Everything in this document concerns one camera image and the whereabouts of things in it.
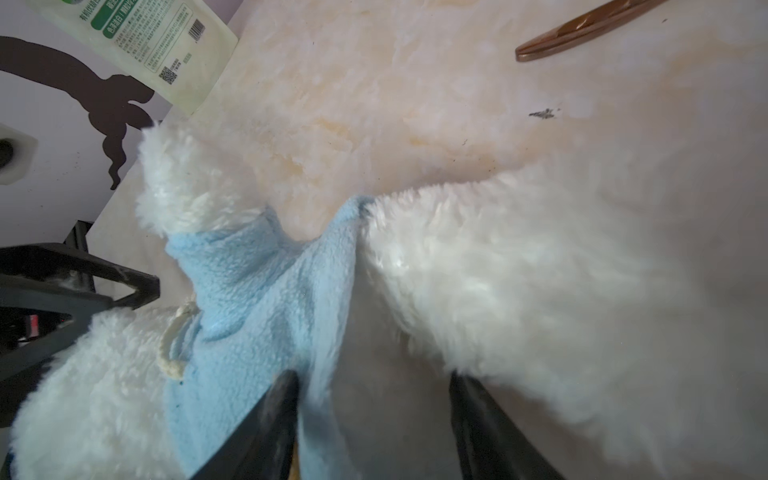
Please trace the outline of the white teddy bear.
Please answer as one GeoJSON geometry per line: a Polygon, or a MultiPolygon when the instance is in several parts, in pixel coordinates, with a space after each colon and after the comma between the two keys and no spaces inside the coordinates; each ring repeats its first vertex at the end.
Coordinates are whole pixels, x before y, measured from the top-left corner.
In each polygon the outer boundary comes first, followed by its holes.
{"type": "MultiPolygon", "coordinates": [[[[242,159],[188,127],[146,130],[139,162],[137,214],[166,245],[273,211],[242,159]]],[[[578,151],[366,199],[330,387],[354,479],[460,477],[453,373],[532,400],[566,477],[766,477],[765,140],[578,151]]],[[[23,402],[11,476],[192,478],[161,356],[195,301],[96,315],[23,402]]]]}

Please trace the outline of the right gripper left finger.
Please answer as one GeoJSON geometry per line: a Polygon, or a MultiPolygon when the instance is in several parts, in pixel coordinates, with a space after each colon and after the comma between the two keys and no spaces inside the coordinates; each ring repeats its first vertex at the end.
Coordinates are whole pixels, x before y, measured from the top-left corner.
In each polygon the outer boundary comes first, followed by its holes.
{"type": "Polygon", "coordinates": [[[299,393],[298,374],[282,372],[193,479],[297,479],[299,393]]]}

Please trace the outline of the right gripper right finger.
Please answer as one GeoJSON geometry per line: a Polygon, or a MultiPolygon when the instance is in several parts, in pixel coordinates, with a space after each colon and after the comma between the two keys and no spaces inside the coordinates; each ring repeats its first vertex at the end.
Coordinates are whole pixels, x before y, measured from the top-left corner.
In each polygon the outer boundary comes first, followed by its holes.
{"type": "Polygon", "coordinates": [[[449,397],[464,480],[563,480],[478,380],[453,373],[449,397]]]}

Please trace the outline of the light blue bear hoodie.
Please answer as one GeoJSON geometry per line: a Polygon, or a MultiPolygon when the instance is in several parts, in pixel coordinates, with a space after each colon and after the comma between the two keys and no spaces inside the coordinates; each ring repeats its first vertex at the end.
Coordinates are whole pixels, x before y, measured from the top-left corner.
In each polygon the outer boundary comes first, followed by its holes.
{"type": "Polygon", "coordinates": [[[331,403],[355,278],[367,199],[348,200],[320,237],[291,239],[276,214],[223,230],[177,233],[166,250],[196,301],[167,330],[173,369],[165,417],[174,453],[195,474],[240,425],[278,375],[296,372],[300,473],[354,479],[331,403]]]}

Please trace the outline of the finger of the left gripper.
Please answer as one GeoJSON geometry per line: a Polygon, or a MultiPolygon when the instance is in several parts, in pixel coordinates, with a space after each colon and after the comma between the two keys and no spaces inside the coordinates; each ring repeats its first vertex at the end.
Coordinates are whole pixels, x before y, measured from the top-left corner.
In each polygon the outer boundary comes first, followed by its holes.
{"type": "Polygon", "coordinates": [[[64,244],[43,243],[1,248],[1,273],[51,283],[74,274],[89,281],[110,280],[130,287],[133,293],[116,301],[118,307],[137,309],[160,297],[160,280],[153,275],[120,266],[64,244]]]}
{"type": "Polygon", "coordinates": [[[84,334],[92,317],[114,305],[110,297],[72,290],[2,290],[1,306],[55,312],[71,322],[1,357],[1,380],[21,373],[70,346],[84,334]]]}

